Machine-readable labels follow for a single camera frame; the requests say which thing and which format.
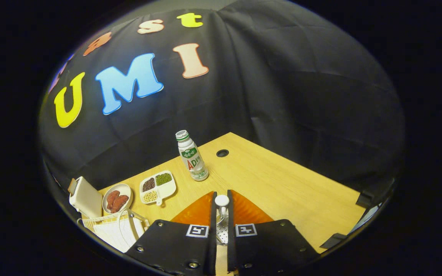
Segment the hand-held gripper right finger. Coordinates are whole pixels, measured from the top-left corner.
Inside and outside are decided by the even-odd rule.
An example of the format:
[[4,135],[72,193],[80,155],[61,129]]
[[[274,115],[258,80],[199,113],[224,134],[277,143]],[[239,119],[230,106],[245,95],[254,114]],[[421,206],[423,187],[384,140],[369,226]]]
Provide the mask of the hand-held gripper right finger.
[[233,190],[228,190],[227,268],[235,275],[295,275],[319,253],[288,219],[235,223]]

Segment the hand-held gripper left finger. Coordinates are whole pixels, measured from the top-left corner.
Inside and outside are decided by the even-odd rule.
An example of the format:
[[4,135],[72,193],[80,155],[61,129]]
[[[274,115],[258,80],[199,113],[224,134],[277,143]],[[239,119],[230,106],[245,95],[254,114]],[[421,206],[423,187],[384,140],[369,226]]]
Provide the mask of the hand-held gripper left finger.
[[216,195],[209,192],[188,206],[182,222],[155,220],[126,255],[159,274],[214,276]]

